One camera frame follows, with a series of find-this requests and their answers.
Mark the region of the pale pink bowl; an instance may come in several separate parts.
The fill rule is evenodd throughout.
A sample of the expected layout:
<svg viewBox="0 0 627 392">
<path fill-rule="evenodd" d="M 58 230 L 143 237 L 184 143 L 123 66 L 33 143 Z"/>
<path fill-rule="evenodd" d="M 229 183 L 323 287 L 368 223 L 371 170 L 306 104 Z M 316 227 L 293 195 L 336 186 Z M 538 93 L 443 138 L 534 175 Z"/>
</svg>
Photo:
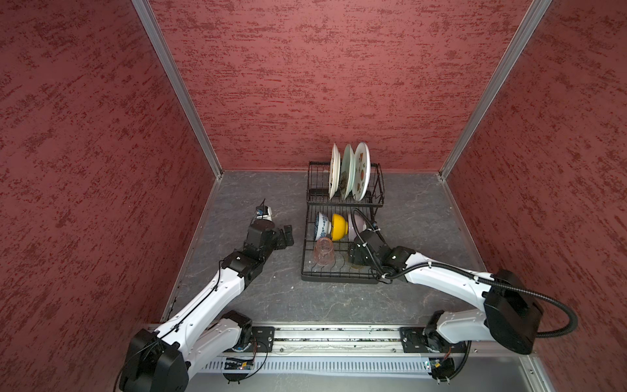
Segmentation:
<svg viewBox="0 0 627 392">
<path fill-rule="evenodd" d="M 364 230 L 367 229 L 367 223 L 359 214 L 356 214 L 355 217 L 353 217 L 352 215 L 349 215 L 347 218 L 347 222 L 348 222 L 347 236 L 348 236 L 348 240 L 351 242 L 353 242 L 356 239 L 357 234 L 360 234 L 364 232 Z"/>
</svg>

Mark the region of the pink transparent cup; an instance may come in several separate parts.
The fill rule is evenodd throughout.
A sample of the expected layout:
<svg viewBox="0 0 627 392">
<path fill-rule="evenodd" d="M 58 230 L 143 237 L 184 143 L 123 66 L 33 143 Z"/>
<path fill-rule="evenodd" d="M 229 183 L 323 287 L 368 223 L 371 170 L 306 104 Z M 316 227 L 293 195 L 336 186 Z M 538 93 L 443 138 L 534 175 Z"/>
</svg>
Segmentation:
<svg viewBox="0 0 627 392">
<path fill-rule="evenodd" d="M 319 238 L 313 249 L 313 260 L 319 266 L 333 266 L 335 264 L 335 248 L 330 238 Z"/>
</svg>

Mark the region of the amber transparent cup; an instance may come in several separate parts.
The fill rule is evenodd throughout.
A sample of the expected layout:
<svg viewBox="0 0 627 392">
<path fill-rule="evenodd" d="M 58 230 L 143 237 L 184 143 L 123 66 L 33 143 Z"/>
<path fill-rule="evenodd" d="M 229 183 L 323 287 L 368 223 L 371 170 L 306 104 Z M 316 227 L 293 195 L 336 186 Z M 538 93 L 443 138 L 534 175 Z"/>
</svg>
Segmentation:
<svg viewBox="0 0 627 392">
<path fill-rule="evenodd" d="M 372 270 L 372 267 L 369 265 L 361 265 L 350 263 L 349 267 L 353 270 L 358 271 L 359 273 L 369 273 Z"/>
</svg>

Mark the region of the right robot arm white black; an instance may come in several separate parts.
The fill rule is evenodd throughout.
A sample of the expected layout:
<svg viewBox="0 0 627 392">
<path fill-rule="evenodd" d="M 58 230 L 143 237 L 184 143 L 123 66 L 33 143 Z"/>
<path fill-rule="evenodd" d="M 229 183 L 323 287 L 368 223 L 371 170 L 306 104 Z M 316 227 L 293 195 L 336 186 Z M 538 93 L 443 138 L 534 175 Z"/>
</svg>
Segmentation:
<svg viewBox="0 0 627 392">
<path fill-rule="evenodd" d="M 437 310 L 419 338 L 431 352 L 448 351 L 466 341 L 494 341 L 516 354 L 530 354 L 543 310 L 508 271 L 489 274 L 431 259 L 411 248 L 390 246 L 372 230 L 351 235 L 349 258 L 371 267 L 377 279 L 405 279 L 430 287 L 472 306 L 471 310 Z"/>
</svg>

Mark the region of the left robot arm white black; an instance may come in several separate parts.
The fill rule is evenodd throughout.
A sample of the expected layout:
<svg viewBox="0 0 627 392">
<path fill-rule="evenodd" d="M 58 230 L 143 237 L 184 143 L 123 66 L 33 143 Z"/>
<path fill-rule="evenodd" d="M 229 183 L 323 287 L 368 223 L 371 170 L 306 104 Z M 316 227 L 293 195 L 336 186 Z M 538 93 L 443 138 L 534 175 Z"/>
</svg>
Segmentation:
<svg viewBox="0 0 627 392">
<path fill-rule="evenodd" d="M 290 225 L 278 228 L 268 217 L 254 219 L 243 247 L 220 261 L 202 292 L 155 330 L 142 329 L 131 339 L 114 390 L 184 391 L 210 360 L 247 348 L 251 320 L 223 310 L 261 274 L 272 252 L 293 243 Z"/>
</svg>

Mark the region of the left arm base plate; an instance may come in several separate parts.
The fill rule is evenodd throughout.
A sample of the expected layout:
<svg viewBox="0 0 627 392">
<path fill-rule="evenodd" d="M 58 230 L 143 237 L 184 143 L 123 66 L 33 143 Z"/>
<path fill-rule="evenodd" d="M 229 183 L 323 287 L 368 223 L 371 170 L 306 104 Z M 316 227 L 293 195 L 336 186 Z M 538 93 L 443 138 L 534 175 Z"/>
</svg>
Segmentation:
<svg viewBox="0 0 627 392">
<path fill-rule="evenodd" d="M 241 331 L 236 346 L 228 350 L 235 353 L 271 352 L 274 344 L 275 327 L 246 327 Z"/>
</svg>

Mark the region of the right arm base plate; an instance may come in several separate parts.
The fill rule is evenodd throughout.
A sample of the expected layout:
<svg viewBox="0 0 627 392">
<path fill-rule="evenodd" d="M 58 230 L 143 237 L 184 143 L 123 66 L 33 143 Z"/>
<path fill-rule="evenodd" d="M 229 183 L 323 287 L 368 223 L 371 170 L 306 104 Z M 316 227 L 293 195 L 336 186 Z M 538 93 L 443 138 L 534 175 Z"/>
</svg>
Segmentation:
<svg viewBox="0 0 627 392">
<path fill-rule="evenodd" d="M 461 354 L 466 349 L 464 342 L 450 343 L 432 328 L 401 327 L 399 334 L 404 353 Z"/>
</svg>

